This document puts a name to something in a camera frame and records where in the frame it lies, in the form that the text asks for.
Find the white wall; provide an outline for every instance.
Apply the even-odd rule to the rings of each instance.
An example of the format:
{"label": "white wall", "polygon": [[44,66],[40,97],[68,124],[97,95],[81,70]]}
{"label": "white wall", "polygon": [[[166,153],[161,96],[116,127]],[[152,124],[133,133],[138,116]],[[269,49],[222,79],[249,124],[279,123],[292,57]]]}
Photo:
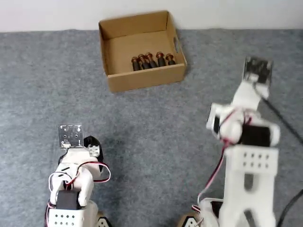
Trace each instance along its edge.
{"label": "white wall", "polygon": [[97,29],[98,21],[168,9],[178,28],[303,28],[303,0],[0,0],[0,32]]}

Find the floor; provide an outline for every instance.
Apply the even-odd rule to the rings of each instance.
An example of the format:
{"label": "floor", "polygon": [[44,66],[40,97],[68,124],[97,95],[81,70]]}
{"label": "floor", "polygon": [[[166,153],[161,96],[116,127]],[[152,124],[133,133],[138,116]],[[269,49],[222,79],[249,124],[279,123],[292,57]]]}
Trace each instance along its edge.
{"label": "floor", "polygon": [[[0,226],[41,227],[56,169],[58,124],[82,123],[103,145],[112,180],[93,200],[114,227],[175,227],[216,165],[205,129],[212,102],[228,104],[245,56],[274,60],[271,102],[303,134],[303,30],[180,30],[180,83],[110,93],[97,31],[0,34]],[[265,119],[279,123],[263,104]],[[303,151],[281,126],[276,215],[303,186]],[[207,196],[222,197],[224,168]],[[285,226],[300,226],[303,203]]]}

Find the cardboard box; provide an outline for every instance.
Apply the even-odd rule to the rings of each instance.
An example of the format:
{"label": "cardboard box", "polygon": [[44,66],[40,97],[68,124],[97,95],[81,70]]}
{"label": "cardboard box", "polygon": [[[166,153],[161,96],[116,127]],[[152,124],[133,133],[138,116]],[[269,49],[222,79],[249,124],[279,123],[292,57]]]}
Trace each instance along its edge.
{"label": "cardboard box", "polygon": [[[103,68],[112,92],[182,81],[187,66],[168,11],[99,22]],[[132,57],[150,52],[174,55],[176,65],[133,71]]]}

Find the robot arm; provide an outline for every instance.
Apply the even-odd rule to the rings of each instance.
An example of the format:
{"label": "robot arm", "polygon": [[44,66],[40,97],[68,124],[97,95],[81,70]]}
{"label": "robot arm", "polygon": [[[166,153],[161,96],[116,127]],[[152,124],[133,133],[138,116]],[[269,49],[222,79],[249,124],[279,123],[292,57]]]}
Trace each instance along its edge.
{"label": "robot arm", "polygon": [[[49,177],[51,195],[45,212],[45,226],[110,226],[105,217],[98,217],[98,207],[90,200],[94,182],[107,182],[111,177],[108,166],[103,163],[101,144],[92,136],[83,140],[82,125],[76,124],[61,125],[59,138],[66,153]],[[104,169],[109,175],[100,180]]]}
{"label": "robot arm", "polygon": [[[273,194],[278,149],[274,146],[279,142],[280,128],[257,112],[261,98],[269,95],[271,71],[272,62],[246,58],[242,82],[231,104],[212,104],[206,128],[225,144],[224,198],[198,199],[199,207],[193,209],[199,212],[201,227],[249,227],[246,211],[251,211],[256,227],[275,226]],[[244,185],[247,175],[253,177],[249,189]],[[199,197],[208,187],[207,183]]]}

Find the brown cylindrical object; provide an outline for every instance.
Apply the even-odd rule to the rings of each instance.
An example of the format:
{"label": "brown cylindrical object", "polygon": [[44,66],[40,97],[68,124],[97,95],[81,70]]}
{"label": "brown cylindrical object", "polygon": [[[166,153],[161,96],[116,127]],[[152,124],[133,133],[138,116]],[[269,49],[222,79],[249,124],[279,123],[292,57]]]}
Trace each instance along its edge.
{"label": "brown cylindrical object", "polygon": [[142,68],[144,70],[151,68],[150,64],[147,62],[146,57],[143,54],[139,54],[138,58],[142,62]]}
{"label": "brown cylindrical object", "polygon": [[159,67],[166,66],[166,62],[165,62],[165,59],[163,56],[164,56],[164,54],[162,52],[156,53],[156,58],[158,59]]}
{"label": "brown cylindrical object", "polygon": [[152,59],[152,54],[151,53],[148,52],[148,53],[146,53],[145,56],[149,60],[150,65],[151,65],[152,68],[157,68],[158,67],[157,64],[156,64],[156,62]]}
{"label": "brown cylindrical object", "polygon": [[166,60],[169,62],[169,65],[175,65],[176,62],[173,60],[174,56],[171,53],[166,54]]}
{"label": "brown cylindrical object", "polygon": [[132,58],[132,63],[133,63],[133,70],[134,70],[134,71],[139,71],[139,70],[141,70],[140,64],[139,64],[139,60],[138,60],[137,57],[133,57],[133,58]]}

